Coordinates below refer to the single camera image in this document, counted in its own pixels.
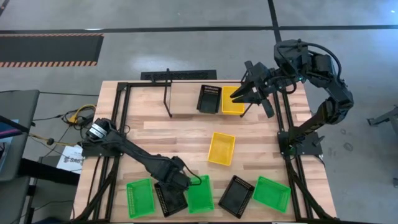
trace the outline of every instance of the yellow basket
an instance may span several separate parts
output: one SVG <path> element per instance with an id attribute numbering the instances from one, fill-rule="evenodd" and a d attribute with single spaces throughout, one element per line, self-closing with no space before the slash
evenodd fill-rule
<path id="1" fill-rule="evenodd" d="M 221 109 L 224 114 L 241 115 L 244 112 L 244 103 L 232 103 L 229 97 L 238 86 L 223 86 L 223 97 L 221 99 Z"/>
<path id="2" fill-rule="evenodd" d="M 213 133 L 207 160 L 221 165 L 231 165 L 235 146 L 235 136 Z"/>

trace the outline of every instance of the green basket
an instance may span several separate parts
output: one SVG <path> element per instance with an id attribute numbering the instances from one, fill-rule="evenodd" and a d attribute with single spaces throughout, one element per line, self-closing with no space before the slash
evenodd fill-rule
<path id="1" fill-rule="evenodd" d="M 289 204 L 290 187 L 259 176 L 253 199 L 285 213 Z"/>
<path id="2" fill-rule="evenodd" d="M 150 179 L 137 180 L 126 185 L 127 205 L 130 218 L 155 213 L 154 194 Z"/>
<path id="3" fill-rule="evenodd" d="M 191 185 L 187 190 L 188 212 L 191 214 L 214 210 L 210 178 L 208 175 L 203 175 L 200 178 L 200 185 Z M 191 181 L 193 184 L 200 183 L 197 177 L 191 177 Z"/>

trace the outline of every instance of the gray floor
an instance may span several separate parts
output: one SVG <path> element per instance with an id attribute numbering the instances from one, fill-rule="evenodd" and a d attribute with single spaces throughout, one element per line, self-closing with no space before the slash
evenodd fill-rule
<path id="1" fill-rule="evenodd" d="M 277 0 L 280 26 L 398 24 L 398 2 L 380 0 Z M 94 29 L 183 26 L 271 26 L 265 0 L 11 0 L 0 30 Z M 282 39 L 301 38 L 332 50 L 355 106 L 336 126 L 320 134 L 326 171 L 338 216 L 343 220 L 396 223 L 398 138 L 390 124 L 369 127 L 372 118 L 398 104 L 398 30 L 282 31 Z M 98 94 L 103 80 L 135 80 L 145 71 L 217 69 L 218 78 L 240 78 L 244 61 L 274 67 L 273 31 L 106 34 L 98 66 L 77 68 L 1 68 L 0 91 L 39 89 Z M 312 111 L 326 93 L 306 85 Z M 95 103 L 97 97 L 41 95 L 35 114 L 44 118 Z M 41 121 L 32 132 L 59 138 L 66 126 Z M 79 140 L 69 130 L 64 141 Z M 29 141 L 24 157 L 49 150 Z M 38 214 L 35 220 L 45 217 Z"/>

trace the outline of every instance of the wooden table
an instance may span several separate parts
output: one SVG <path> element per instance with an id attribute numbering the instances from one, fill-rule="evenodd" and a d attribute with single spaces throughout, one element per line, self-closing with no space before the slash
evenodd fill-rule
<path id="1" fill-rule="evenodd" d="M 276 116 L 267 118 L 264 109 L 256 105 L 253 105 L 243 118 L 198 114 L 196 103 L 200 85 L 222 86 L 224 85 L 223 82 L 230 81 L 238 82 L 239 80 L 213 80 L 196 83 L 174 81 L 167 98 L 170 110 L 174 113 L 173 118 L 169 118 L 163 105 L 164 87 L 132 88 L 126 120 L 126 124 L 131 127 L 131 131 L 127 134 L 129 140 L 151 154 L 159 153 L 167 157 L 178 156 L 185 161 L 194 173 L 210 176 L 215 210 L 191 215 L 185 209 L 164 218 L 157 196 L 154 196 L 155 214 L 130 219 L 127 211 L 126 184 L 148 178 L 150 175 L 145 171 L 142 164 L 128 156 L 123 156 L 119 166 L 112 222 L 271 222 L 294 220 L 291 199 L 286 213 L 275 211 L 252 199 L 243 213 L 242 219 L 235 218 L 218 206 L 218 201 L 233 175 L 237 175 L 252 185 L 256 184 L 260 175 L 281 184 L 289 185 L 285 163 L 279 154 L 276 136 L 279 127 Z M 117 83 L 116 81 L 103 82 L 95 119 L 111 118 Z M 123 99 L 122 94 L 118 119 L 120 119 Z M 284 125 L 287 128 L 282 97 L 280 96 L 279 99 L 285 121 Z M 274 107 L 272 96 L 270 96 L 270 101 Z M 289 95 L 289 101 L 295 125 L 300 125 L 309 119 L 311 116 L 310 109 L 303 85 L 298 84 L 297 91 Z M 207 161 L 211 137 L 215 131 L 236 136 L 233 161 L 229 167 Z M 97 158 L 88 158 L 84 161 L 74 203 L 76 215 L 80 214 L 86 207 L 96 160 Z M 302 160 L 309 191 L 327 213 L 335 216 L 325 168 L 314 156 L 302 156 Z M 98 187 L 101 165 L 102 161 L 99 162 L 92 195 Z M 104 217 L 107 199 L 108 196 L 105 193 L 100 218 Z M 298 200 L 301 214 L 305 217 L 305 207 L 299 190 Z"/>

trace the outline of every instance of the black basket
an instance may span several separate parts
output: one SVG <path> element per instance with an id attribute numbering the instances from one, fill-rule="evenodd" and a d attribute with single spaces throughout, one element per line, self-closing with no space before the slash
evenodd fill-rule
<path id="1" fill-rule="evenodd" d="M 202 85 L 200 88 L 197 110 L 202 113 L 218 113 L 222 88 Z"/>
<path id="2" fill-rule="evenodd" d="M 159 183 L 155 184 L 155 190 L 165 218 L 188 207 L 182 191 L 168 189 L 166 186 L 160 185 Z"/>
<path id="3" fill-rule="evenodd" d="M 241 218 L 253 191 L 251 184 L 234 175 L 218 205 L 236 218 Z"/>

